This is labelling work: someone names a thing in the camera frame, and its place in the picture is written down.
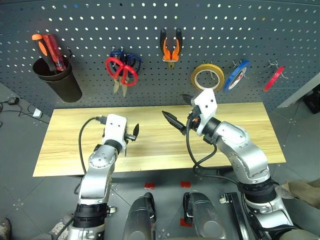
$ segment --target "pliers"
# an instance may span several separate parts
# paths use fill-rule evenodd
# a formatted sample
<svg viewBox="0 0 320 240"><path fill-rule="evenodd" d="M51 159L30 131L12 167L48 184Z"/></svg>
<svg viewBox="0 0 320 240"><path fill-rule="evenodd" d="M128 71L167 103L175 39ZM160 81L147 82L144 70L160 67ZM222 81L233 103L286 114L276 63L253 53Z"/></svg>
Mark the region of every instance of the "pliers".
<svg viewBox="0 0 320 240"><path fill-rule="evenodd" d="M160 32L160 49L163 54L163 61L168 63L169 69L174 69L176 62L179 61L179 54L181 52L182 42L182 31L181 28L177 28L175 31L176 46L172 54L167 48L167 31L163 28Z"/></svg>

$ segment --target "red tape roll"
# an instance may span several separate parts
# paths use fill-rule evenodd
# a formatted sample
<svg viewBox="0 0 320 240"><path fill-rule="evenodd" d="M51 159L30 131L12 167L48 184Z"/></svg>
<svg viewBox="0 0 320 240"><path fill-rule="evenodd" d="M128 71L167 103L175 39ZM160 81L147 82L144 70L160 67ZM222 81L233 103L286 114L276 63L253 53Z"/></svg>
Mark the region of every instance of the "red tape roll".
<svg viewBox="0 0 320 240"><path fill-rule="evenodd" d="M278 68L278 70L275 72L275 74L272 76L272 78L270 79L270 81L265 85L263 91L267 92L269 91L269 88L272 87L272 85L276 82L276 80L278 79L278 77L280 76L280 74L282 74L282 72L285 70L284 66L280 66Z"/></svg>

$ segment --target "wooden tabletop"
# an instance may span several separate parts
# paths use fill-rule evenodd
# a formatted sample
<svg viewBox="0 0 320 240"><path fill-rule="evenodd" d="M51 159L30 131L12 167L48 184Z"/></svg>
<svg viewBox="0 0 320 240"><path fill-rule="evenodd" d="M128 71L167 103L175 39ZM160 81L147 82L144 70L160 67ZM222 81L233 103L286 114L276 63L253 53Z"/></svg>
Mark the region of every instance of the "wooden tabletop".
<svg viewBox="0 0 320 240"><path fill-rule="evenodd" d="M185 124L191 109L187 105L55 109L33 176L82 175L78 149L80 128L87 119L108 114L126 117L129 133L137 123L140 126L137 140L127 145L126 157L119 155L115 172L192 168L185 136L171 126L162 114L162 110L172 113ZM269 163L286 161L262 102L219 104L216 118L246 129L253 143L266 154ZM82 150L87 167L88 157L101 143L103 130L103 124L92 121L83 131ZM197 160L213 150L194 131L190 132L190 145ZM226 166L230 163L218 150L202 165Z"/></svg>

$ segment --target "gray pegboard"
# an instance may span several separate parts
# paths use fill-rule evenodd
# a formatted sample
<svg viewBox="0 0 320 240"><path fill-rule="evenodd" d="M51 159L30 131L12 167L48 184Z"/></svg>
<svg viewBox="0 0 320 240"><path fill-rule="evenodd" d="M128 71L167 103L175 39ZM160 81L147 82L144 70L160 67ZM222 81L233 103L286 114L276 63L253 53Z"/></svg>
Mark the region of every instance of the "gray pegboard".
<svg viewBox="0 0 320 240"><path fill-rule="evenodd" d="M232 60L249 60L249 79L229 93L216 93L218 103L263 101L271 110L320 71L319 0L288 1L5 1L0 5L0 81L51 114L54 108L152 106L184 104L179 94L197 91L190 75L203 61L218 65L226 78ZM159 49L161 28L169 42L182 29L180 62L169 70ZM55 34L66 54L71 47L74 75L83 92L75 103L63 102L33 72L38 59L32 34ZM111 45L141 56L139 82L126 98L113 94L105 70ZM274 68L284 75L269 92L262 89ZM203 74L201 81L209 81Z"/></svg>

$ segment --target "cable connector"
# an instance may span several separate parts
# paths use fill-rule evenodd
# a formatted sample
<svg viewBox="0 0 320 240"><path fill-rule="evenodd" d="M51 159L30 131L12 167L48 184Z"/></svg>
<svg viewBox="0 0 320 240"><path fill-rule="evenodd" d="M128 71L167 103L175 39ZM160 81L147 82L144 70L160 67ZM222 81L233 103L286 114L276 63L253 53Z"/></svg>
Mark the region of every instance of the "cable connector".
<svg viewBox="0 0 320 240"><path fill-rule="evenodd" d="M106 116L96 116L95 120L99 121L101 124L106 125L107 123L107 117Z"/></svg>

